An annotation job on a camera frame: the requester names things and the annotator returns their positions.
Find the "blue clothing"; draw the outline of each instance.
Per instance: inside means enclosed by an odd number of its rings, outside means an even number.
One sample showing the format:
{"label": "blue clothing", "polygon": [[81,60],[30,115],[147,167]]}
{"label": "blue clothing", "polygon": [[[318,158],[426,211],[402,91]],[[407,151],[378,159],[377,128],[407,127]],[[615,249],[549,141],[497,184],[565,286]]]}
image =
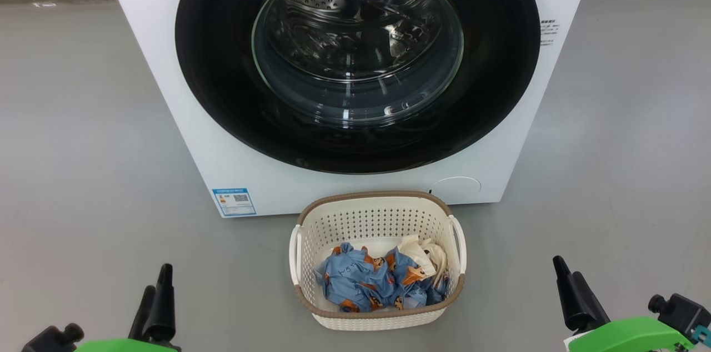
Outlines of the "blue clothing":
{"label": "blue clothing", "polygon": [[315,269],[315,275],[323,296],[345,312],[416,308],[439,303],[447,290],[444,281],[434,287],[432,277],[424,279],[419,265],[397,247],[385,258],[372,258],[367,248],[355,250],[342,243]]}

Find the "blue and white sticker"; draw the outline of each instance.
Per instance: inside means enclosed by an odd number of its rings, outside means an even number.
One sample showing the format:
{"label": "blue and white sticker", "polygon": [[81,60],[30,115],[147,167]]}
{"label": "blue and white sticker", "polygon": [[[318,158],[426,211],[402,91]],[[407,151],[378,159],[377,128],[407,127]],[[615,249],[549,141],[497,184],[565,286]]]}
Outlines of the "blue and white sticker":
{"label": "blue and white sticker", "polygon": [[223,216],[249,216],[257,213],[246,188],[218,188],[213,189],[213,194]]}

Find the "washing machine door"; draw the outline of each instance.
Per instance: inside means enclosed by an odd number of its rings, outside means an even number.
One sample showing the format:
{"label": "washing machine door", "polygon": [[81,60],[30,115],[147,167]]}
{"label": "washing machine door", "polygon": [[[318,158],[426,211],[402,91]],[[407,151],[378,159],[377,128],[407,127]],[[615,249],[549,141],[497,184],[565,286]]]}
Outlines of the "washing machine door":
{"label": "washing machine door", "polygon": [[181,0],[188,85],[225,130],[298,167],[395,172],[473,144],[513,109],[535,0]]}

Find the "door glass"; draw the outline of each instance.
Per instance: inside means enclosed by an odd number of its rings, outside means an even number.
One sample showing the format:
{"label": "door glass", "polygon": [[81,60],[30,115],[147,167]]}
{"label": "door glass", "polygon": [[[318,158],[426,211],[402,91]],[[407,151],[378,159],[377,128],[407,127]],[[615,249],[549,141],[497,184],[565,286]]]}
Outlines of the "door glass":
{"label": "door glass", "polygon": [[269,88],[345,128],[416,114],[450,84],[463,50],[447,0],[267,0],[252,30]]}

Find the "floor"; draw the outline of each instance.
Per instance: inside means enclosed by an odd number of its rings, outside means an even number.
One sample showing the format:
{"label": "floor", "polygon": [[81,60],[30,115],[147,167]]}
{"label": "floor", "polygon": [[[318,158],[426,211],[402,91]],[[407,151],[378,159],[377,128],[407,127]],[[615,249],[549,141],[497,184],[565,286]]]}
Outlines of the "floor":
{"label": "floor", "polygon": [[454,208],[467,286],[429,326],[320,327],[294,296],[294,216],[224,220],[118,6],[0,12],[0,339],[124,337],[175,266],[191,350],[562,350],[551,258],[612,319],[711,306],[711,0],[582,0],[504,200]]}

